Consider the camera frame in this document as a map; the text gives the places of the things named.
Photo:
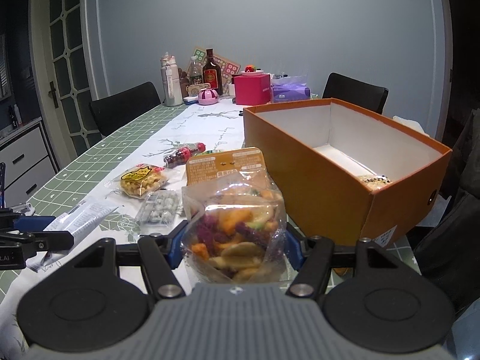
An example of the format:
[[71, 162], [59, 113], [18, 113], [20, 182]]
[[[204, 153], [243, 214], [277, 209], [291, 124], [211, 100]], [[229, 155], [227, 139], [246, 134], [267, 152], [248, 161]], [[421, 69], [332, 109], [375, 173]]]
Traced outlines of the glass panel door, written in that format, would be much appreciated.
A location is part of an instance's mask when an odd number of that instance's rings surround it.
[[86, 30], [86, 0], [30, 0], [37, 96], [61, 167], [102, 139], [89, 104], [98, 98]]

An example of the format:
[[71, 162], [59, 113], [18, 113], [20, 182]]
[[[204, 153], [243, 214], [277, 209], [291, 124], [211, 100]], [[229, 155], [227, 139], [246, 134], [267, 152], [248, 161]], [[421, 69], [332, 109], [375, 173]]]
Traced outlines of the small cola bottle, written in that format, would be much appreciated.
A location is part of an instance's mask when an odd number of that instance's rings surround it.
[[185, 165], [190, 158], [194, 155], [202, 154], [205, 150], [205, 144], [202, 142], [187, 144], [178, 148], [173, 154], [166, 155], [163, 160], [166, 167], [174, 168]]

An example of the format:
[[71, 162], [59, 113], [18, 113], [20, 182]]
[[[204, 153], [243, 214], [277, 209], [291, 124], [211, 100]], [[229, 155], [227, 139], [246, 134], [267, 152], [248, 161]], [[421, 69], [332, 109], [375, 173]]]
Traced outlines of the mixed veggie chips bag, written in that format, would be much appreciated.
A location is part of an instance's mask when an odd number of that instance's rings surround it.
[[277, 283], [287, 274], [287, 213], [256, 147], [188, 160], [181, 239], [187, 266], [213, 284]]

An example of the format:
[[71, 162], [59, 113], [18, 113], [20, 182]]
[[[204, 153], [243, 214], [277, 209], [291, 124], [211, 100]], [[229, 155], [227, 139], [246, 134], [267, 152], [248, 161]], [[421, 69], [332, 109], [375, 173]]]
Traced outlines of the pink round container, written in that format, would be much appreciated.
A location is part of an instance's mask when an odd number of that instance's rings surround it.
[[213, 88], [203, 88], [198, 94], [198, 104], [201, 106], [210, 106], [218, 102], [219, 95]]

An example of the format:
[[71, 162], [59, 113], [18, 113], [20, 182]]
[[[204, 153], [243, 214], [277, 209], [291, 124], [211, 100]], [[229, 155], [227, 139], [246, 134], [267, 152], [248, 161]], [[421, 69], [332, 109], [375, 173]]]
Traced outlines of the white blue snack bag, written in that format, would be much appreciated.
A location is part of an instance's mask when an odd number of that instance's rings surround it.
[[357, 179], [370, 190], [381, 189], [391, 183], [388, 177], [378, 174], [358, 175]]

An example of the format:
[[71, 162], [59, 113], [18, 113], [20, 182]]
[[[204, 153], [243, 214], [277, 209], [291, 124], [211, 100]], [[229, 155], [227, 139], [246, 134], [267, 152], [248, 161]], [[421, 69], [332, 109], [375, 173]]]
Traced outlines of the long white snack stick pack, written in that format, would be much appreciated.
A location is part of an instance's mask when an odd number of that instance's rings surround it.
[[43, 256], [30, 258], [26, 266], [33, 272], [44, 271], [52, 264], [56, 264], [61, 258], [66, 257], [72, 250], [89, 236], [103, 219], [117, 209], [117, 205], [107, 201], [95, 199], [84, 200], [68, 213], [61, 214], [46, 227], [47, 231], [65, 231], [72, 235], [73, 246], [64, 247], [60, 251], [49, 250]]

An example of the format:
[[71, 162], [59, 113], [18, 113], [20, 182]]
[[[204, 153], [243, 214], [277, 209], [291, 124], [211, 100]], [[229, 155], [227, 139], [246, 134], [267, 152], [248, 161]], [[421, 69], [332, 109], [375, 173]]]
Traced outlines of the magenta square box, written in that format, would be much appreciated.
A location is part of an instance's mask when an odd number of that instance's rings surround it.
[[271, 101], [272, 90], [269, 74], [236, 76], [233, 84], [235, 101], [238, 105], [257, 106]]

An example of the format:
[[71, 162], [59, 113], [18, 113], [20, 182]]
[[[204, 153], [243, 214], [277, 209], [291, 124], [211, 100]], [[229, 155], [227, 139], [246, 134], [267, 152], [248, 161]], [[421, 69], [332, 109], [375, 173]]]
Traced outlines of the blue white flat box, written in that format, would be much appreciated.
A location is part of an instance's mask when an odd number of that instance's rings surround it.
[[187, 97], [183, 98], [183, 102], [186, 105], [191, 105], [191, 104], [194, 104], [194, 103], [198, 102], [198, 97], [197, 96], [187, 96]]

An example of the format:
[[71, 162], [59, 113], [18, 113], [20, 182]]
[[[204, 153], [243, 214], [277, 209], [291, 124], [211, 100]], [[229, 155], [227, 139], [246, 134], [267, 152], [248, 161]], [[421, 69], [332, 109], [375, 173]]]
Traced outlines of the black chair right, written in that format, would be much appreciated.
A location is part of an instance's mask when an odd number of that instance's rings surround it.
[[383, 113], [389, 90], [332, 72], [325, 84], [323, 98], [337, 98], [378, 114]]

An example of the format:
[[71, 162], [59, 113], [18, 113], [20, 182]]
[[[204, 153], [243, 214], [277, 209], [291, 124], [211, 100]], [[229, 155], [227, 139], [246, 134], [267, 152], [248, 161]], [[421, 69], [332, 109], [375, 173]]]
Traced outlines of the red toy on box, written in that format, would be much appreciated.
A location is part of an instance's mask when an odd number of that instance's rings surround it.
[[247, 65], [245, 66], [244, 70], [241, 71], [241, 74], [243, 76], [256, 76], [256, 75], [262, 75], [263, 73], [264, 71], [259, 69], [255, 65]]

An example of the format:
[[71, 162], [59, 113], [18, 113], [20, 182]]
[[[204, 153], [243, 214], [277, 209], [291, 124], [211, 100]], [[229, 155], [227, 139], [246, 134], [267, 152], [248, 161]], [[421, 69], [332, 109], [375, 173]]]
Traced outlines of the white thermos bottle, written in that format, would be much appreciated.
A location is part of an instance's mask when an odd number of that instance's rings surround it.
[[178, 66], [175, 57], [169, 53], [161, 58], [161, 76], [165, 96], [164, 105], [166, 107], [182, 105], [183, 96]]

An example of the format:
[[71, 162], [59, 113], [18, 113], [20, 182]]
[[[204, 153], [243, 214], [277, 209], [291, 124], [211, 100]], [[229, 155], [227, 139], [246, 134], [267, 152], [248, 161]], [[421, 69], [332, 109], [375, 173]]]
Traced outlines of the white drawer cabinet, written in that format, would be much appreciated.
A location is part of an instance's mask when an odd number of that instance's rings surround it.
[[1, 139], [1, 162], [6, 164], [7, 206], [26, 203], [59, 171], [42, 118], [28, 122]]

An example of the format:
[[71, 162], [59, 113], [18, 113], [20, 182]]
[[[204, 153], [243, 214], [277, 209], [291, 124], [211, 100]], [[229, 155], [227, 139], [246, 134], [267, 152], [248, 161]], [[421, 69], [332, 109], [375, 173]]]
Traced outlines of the yellow waffle cookie pack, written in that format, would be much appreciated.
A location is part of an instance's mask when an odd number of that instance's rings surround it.
[[143, 199], [165, 186], [171, 177], [171, 169], [140, 163], [119, 174], [112, 185], [128, 197]]

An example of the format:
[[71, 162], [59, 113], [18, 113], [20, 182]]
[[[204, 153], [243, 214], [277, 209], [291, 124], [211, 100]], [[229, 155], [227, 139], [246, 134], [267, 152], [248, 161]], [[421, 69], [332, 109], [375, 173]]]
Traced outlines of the black chair left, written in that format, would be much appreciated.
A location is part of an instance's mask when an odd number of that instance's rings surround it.
[[145, 82], [121, 93], [92, 101], [89, 110], [97, 129], [102, 136], [107, 137], [160, 104], [154, 84]]

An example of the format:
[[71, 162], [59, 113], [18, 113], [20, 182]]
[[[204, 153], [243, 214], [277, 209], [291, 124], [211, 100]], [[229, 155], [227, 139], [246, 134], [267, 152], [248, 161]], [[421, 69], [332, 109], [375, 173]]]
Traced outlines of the clear round candies pack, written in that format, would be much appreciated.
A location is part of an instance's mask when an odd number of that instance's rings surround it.
[[143, 226], [170, 226], [180, 205], [177, 191], [160, 189], [150, 193], [141, 205], [135, 220]]

